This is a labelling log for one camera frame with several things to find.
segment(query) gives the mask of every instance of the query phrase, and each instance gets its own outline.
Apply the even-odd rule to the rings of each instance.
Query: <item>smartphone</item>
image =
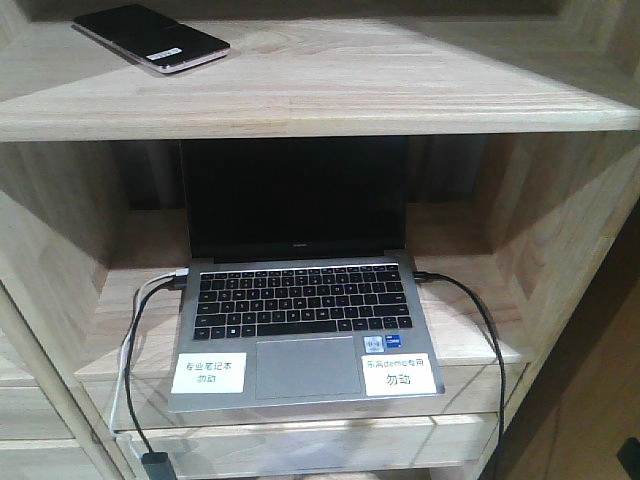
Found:
[[[165,74],[222,58],[231,48],[224,40],[138,4],[81,15],[73,22],[94,40]]]

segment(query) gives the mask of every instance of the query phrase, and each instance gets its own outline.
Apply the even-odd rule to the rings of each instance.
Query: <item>drawer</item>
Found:
[[[75,440],[0,441],[0,465],[3,479],[102,478]]]
[[[0,440],[72,437],[39,387],[0,388]]]
[[[524,369],[523,364],[507,365],[507,394]],[[133,402],[143,428],[171,428],[205,425],[235,425],[277,421],[343,420],[353,418],[424,416],[496,412],[500,391],[497,365],[443,367],[445,394],[435,397],[369,400],[337,404],[287,406],[280,408],[219,410],[172,414],[167,412],[170,379],[133,378]],[[106,420],[111,412],[114,381],[85,382],[84,387]],[[116,425],[133,429],[126,409],[124,389]]]
[[[479,458],[494,414],[149,430],[183,479],[386,470]],[[141,442],[136,446],[144,451]],[[122,445],[144,478],[138,460]]]

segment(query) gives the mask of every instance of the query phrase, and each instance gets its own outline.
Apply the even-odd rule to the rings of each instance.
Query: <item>black keys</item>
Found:
[[[243,337],[255,337],[256,336],[256,326],[255,325],[243,325],[241,334]]]
[[[315,310],[302,310],[302,320],[304,322],[313,321],[316,319],[316,311]]]
[[[197,327],[221,327],[226,325],[227,316],[223,313],[218,315],[198,315],[196,317]]]
[[[201,275],[194,340],[412,328],[397,265]]]
[[[259,312],[258,323],[271,323],[271,312]]]
[[[366,318],[358,318],[357,320],[353,320],[353,329],[354,330],[369,330],[369,324],[367,323]]]
[[[398,328],[398,320],[395,317],[382,317],[384,328]]]
[[[287,322],[299,322],[301,318],[300,310],[287,311]]]
[[[338,320],[338,331],[350,332],[351,330],[353,330],[351,320]]]
[[[387,292],[402,292],[401,282],[387,282],[385,286],[387,288]]]
[[[218,300],[218,292],[201,292],[198,296],[198,302],[215,302]]]
[[[209,340],[209,328],[196,328],[193,331],[194,340]]]
[[[329,315],[332,320],[339,320],[344,318],[344,309],[340,307],[330,308]]]
[[[358,314],[358,309],[356,307],[346,307],[344,309],[344,316],[346,318],[358,318],[360,315]]]
[[[411,317],[398,317],[398,326],[400,328],[412,328]]]
[[[375,305],[373,313],[377,317],[409,315],[409,307],[406,305]]]
[[[378,301],[381,304],[407,303],[404,293],[381,293],[378,295]]]
[[[378,280],[378,282],[399,282],[400,281],[399,272],[376,272],[375,277]]]
[[[208,315],[212,313],[220,313],[219,303],[201,303],[198,305],[198,315]]]
[[[242,314],[242,324],[256,323],[258,315],[255,312],[247,312]]]
[[[301,333],[329,333],[338,331],[334,320],[323,322],[268,323],[258,325],[257,327],[259,337],[265,335],[296,335]]]
[[[227,327],[227,338],[236,338],[240,336],[240,327]]]
[[[382,330],[382,319],[381,318],[370,318],[368,320],[369,322],[369,329],[370,330]]]
[[[241,313],[230,313],[229,315],[227,315],[227,325],[240,325],[241,321]]]
[[[215,340],[217,338],[224,338],[227,333],[227,329],[225,327],[213,327],[211,329],[211,340]]]

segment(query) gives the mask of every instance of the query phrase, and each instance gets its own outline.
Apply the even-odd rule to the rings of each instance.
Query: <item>open laptop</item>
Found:
[[[193,262],[169,410],[444,391],[405,247],[405,137],[181,143]]]

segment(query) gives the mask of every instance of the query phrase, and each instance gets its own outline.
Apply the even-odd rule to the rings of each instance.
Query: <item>cable connector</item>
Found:
[[[419,272],[413,272],[413,279],[417,283],[433,282],[434,280],[440,280],[440,275],[438,275],[437,273],[419,271]]]
[[[142,455],[142,466],[149,480],[178,480],[167,452],[153,452]]]
[[[178,268],[175,272],[173,272],[173,283],[169,286],[169,290],[184,290],[185,288],[187,288],[188,276],[188,268]]]

